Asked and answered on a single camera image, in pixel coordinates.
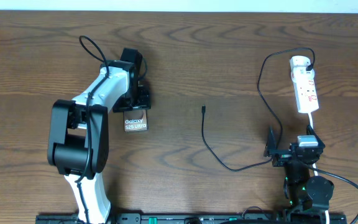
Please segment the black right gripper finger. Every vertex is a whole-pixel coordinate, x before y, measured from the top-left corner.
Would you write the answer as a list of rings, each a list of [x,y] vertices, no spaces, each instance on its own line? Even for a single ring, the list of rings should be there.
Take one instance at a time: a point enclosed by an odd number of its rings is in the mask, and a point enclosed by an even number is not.
[[[274,152],[276,152],[276,150],[277,150],[277,143],[275,140],[275,135],[274,135],[272,127],[269,127],[268,135],[267,135],[267,142],[266,142],[265,150],[264,150],[264,157],[272,156],[274,154]]]
[[[307,125],[306,127],[306,134],[309,136],[314,136],[318,142],[318,146],[325,146],[324,142],[319,138],[319,136],[315,133],[314,129],[311,127],[311,125]]]

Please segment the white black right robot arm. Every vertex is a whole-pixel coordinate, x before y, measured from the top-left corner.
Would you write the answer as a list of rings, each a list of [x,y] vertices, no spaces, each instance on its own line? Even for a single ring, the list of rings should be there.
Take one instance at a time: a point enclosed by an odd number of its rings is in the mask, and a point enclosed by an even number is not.
[[[273,129],[268,131],[264,156],[274,167],[283,167],[283,191],[290,208],[283,211],[286,222],[331,223],[329,201],[334,184],[321,175],[311,175],[313,165],[320,159],[325,144],[308,125],[306,134],[297,137],[288,149],[279,149]]]

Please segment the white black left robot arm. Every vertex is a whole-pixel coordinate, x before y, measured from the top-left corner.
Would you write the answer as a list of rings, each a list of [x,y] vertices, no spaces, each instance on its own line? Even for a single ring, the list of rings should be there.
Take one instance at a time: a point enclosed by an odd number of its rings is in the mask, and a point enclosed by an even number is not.
[[[72,100],[52,106],[47,160],[69,183],[78,211],[39,215],[36,223],[108,223],[112,204],[102,171],[109,154],[109,114],[124,116],[127,132],[148,128],[149,89],[141,84],[146,62],[136,49],[125,48],[118,60],[102,60],[95,81]]]

